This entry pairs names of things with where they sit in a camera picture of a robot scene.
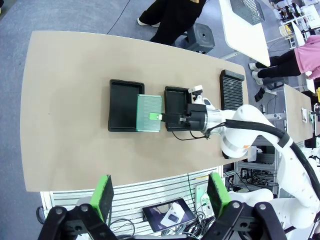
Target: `tablet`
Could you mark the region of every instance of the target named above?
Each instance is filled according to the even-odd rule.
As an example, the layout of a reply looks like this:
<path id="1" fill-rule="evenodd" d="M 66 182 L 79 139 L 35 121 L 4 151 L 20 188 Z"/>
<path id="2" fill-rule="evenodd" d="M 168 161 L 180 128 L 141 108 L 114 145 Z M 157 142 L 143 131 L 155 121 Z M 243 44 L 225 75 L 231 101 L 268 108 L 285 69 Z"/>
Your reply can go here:
<path id="1" fill-rule="evenodd" d="M 154 232 L 169 229 L 196 218 L 182 198 L 143 207 L 142 210 Z"/>

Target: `tray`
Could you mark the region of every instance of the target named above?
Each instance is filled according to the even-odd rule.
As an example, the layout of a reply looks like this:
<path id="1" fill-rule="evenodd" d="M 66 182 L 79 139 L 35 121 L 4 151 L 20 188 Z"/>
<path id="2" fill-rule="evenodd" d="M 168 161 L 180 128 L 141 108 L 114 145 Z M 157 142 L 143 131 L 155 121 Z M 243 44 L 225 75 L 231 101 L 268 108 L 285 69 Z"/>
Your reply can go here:
<path id="1" fill-rule="evenodd" d="M 136 132 L 138 94 L 144 93 L 141 82 L 110 80 L 109 132 Z"/>
<path id="2" fill-rule="evenodd" d="M 164 109 L 168 114 L 184 114 L 187 105 L 192 103 L 192 96 L 188 93 L 188 88 L 166 86 L 164 89 Z M 188 131 L 187 128 L 175 124 L 165 123 L 168 132 Z"/>

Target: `wooden table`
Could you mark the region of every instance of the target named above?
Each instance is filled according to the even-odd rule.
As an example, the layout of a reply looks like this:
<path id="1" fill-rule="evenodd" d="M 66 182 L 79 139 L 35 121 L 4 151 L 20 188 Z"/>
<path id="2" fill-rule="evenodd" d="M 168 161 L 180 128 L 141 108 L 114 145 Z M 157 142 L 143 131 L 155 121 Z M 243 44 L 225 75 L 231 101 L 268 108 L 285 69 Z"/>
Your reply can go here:
<path id="1" fill-rule="evenodd" d="M 285 98 L 285 112 L 287 133 L 295 143 L 312 138 L 313 125 L 307 119 L 307 123 L 302 121 L 301 108 L 311 111 L 310 97 L 304 95 L 298 90 L 285 84 L 284 98 Z"/>
<path id="2" fill-rule="evenodd" d="M 109 132 L 109 81 L 142 82 L 145 94 L 165 86 L 203 85 L 220 107 L 222 70 L 242 66 L 218 58 L 125 37 L 35 31 L 26 57 L 20 140 L 27 191 L 95 188 L 101 175 L 114 186 L 160 179 L 234 162 L 220 137 L 179 141 L 167 132 Z M 243 100 L 248 103 L 247 83 Z M 177 133 L 189 138 L 188 132 Z"/>

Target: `black pants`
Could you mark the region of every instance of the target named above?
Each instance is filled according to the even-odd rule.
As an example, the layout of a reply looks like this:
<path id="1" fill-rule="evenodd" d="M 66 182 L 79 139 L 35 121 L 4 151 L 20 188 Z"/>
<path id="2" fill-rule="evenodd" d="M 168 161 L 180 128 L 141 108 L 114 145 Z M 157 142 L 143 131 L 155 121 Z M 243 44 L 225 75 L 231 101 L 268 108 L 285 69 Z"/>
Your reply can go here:
<path id="1" fill-rule="evenodd" d="M 281 56 L 270 57 L 270 67 L 260 62 L 255 66 L 262 69 L 258 72 L 258 78 L 292 77 L 301 74 L 296 59 L 295 51 L 292 49 Z"/>
<path id="2" fill-rule="evenodd" d="M 144 24 L 160 26 L 151 42 L 172 45 L 175 40 L 193 26 L 200 16 L 206 1 L 156 0 L 139 20 Z"/>

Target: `person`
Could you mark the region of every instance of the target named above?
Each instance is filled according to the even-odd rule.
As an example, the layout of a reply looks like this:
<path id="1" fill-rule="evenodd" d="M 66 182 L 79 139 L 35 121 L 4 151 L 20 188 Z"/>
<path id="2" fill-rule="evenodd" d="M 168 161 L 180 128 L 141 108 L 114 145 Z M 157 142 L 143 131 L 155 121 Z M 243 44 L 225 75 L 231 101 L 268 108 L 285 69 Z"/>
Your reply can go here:
<path id="1" fill-rule="evenodd" d="M 156 0 L 137 22 L 141 26 L 158 27 L 151 42 L 172 45 L 193 26 L 206 0 Z"/>
<path id="2" fill-rule="evenodd" d="M 270 67 L 260 62 L 249 63 L 252 77 L 258 85 L 264 78 L 292 77 L 312 72 L 309 79 L 320 77 L 320 35 L 311 35 L 306 43 L 281 56 L 270 57 Z"/>

